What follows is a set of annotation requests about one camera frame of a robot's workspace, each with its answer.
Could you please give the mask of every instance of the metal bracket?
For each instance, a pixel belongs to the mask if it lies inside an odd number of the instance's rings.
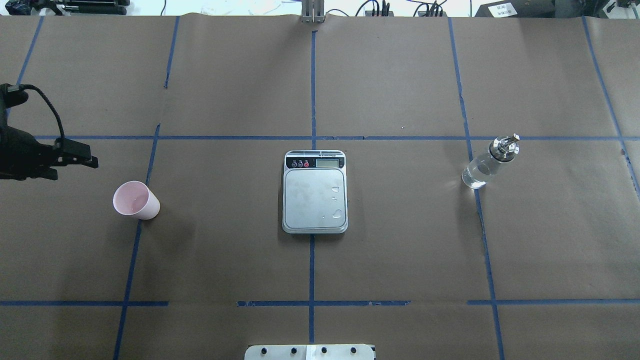
[[[324,0],[302,0],[302,16],[300,21],[324,22]]]

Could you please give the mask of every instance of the cup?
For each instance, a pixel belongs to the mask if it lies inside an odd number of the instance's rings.
[[[113,208],[125,216],[149,220],[158,215],[160,202],[144,183],[129,181],[113,194]]]

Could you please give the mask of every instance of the scale display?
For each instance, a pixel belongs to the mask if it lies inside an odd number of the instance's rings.
[[[339,234],[347,229],[347,172],[342,151],[289,151],[282,186],[282,229],[287,233]]]

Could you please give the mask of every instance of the clear liquid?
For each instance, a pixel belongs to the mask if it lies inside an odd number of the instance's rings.
[[[488,152],[473,159],[462,172],[462,181],[471,189],[480,189],[498,173],[502,165]]]

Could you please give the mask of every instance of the label sticker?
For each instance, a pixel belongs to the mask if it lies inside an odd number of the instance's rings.
[[[516,9],[511,3],[504,3],[500,5],[493,5],[488,7],[493,17],[507,17],[512,15],[518,15]]]

